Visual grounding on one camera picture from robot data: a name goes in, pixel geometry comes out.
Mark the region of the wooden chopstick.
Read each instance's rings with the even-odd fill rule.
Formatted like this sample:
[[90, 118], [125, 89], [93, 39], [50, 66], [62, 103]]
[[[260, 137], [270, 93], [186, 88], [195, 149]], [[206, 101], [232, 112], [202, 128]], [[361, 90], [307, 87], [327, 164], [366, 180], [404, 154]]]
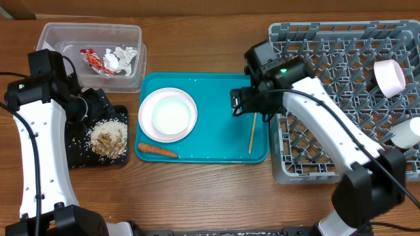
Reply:
[[257, 113], [254, 113], [254, 115], [253, 115], [253, 124], [252, 124], [251, 135], [250, 135], [250, 141], [249, 141], [248, 154], [251, 154], [252, 153], [253, 140], [254, 140], [254, 136], [255, 136], [256, 122], [257, 122]]

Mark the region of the red snack wrapper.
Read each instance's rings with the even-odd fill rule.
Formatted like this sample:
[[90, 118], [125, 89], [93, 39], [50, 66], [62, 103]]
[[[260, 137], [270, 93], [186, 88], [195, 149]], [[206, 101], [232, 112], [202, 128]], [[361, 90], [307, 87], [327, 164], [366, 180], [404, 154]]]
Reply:
[[80, 53], [89, 67], [100, 75], [113, 75], [114, 72], [106, 69], [104, 64], [93, 49], [81, 49]]

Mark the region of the cream bowl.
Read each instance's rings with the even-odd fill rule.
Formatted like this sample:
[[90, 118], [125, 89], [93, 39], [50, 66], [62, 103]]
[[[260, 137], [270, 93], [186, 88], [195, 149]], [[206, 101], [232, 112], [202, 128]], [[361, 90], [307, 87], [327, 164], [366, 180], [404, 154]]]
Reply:
[[178, 98], [166, 98], [155, 106], [152, 123], [162, 134], [181, 133], [190, 123], [190, 109]]

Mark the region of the foil wrapper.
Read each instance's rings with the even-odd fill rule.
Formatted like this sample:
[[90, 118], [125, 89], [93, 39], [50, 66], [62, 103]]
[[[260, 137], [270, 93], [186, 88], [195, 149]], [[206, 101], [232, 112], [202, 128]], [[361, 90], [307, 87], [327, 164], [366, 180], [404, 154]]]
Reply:
[[111, 49], [106, 49], [106, 53], [103, 57], [104, 68], [110, 71], [110, 75], [114, 73], [125, 72], [125, 76], [129, 76], [132, 73], [131, 61], [137, 55], [137, 49], [133, 47], [116, 47], [112, 52]]

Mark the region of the white rice pile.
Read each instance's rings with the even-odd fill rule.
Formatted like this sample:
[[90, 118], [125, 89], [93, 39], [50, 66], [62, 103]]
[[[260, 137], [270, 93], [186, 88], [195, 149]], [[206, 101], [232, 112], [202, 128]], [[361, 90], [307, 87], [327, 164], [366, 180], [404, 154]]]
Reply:
[[120, 122], [112, 122], [108, 121], [105, 123], [102, 123], [101, 125], [97, 124], [97, 126], [94, 127], [94, 131], [91, 133], [91, 138], [96, 138], [100, 133], [108, 133], [112, 137], [117, 136], [118, 134], [121, 134], [124, 138], [128, 137], [128, 125], [124, 125]]

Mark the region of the peanut shells pile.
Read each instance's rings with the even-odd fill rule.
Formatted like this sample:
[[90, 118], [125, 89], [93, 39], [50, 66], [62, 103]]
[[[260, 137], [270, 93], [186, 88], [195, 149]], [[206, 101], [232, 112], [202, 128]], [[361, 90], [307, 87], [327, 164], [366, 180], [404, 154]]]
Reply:
[[117, 159], [126, 151], [127, 139], [118, 134], [112, 137], [108, 133], [100, 133], [96, 138], [91, 138], [91, 149], [93, 152], [106, 156], [111, 159]]

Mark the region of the small white plate bowl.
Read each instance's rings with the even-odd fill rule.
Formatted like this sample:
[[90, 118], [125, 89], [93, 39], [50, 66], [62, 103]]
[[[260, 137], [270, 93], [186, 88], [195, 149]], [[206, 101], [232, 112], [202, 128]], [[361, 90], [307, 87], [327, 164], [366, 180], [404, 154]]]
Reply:
[[391, 98], [405, 89], [406, 80], [402, 68], [396, 60], [375, 62], [373, 71], [376, 82], [385, 97]]

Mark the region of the small white cup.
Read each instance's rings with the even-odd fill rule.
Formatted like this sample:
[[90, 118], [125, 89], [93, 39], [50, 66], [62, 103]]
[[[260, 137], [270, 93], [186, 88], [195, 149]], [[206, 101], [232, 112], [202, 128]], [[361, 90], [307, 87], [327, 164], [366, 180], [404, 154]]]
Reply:
[[391, 141], [399, 148], [408, 149], [419, 143], [419, 118], [414, 117], [391, 128]]

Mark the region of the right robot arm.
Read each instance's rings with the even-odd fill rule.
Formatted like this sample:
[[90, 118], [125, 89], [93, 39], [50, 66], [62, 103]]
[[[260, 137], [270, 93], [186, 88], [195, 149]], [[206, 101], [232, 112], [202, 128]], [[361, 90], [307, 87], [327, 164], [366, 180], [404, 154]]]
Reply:
[[284, 61], [263, 41], [245, 54], [248, 87], [230, 92], [232, 115], [260, 113], [268, 122], [290, 111], [319, 141], [341, 173], [333, 210], [312, 235], [353, 235], [375, 217], [404, 202], [406, 159], [366, 136], [329, 97], [313, 70], [299, 57]]

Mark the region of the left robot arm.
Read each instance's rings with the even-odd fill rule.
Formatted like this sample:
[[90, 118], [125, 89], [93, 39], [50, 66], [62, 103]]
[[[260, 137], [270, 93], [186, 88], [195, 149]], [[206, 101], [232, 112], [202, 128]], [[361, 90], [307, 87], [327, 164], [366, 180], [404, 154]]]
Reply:
[[18, 128], [24, 191], [20, 220], [6, 235], [140, 235], [135, 223], [107, 223], [79, 206], [70, 181], [66, 125], [93, 124], [115, 114], [101, 89], [82, 90], [68, 57], [49, 49], [28, 54], [30, 74], [11, 82], [1, 107]]

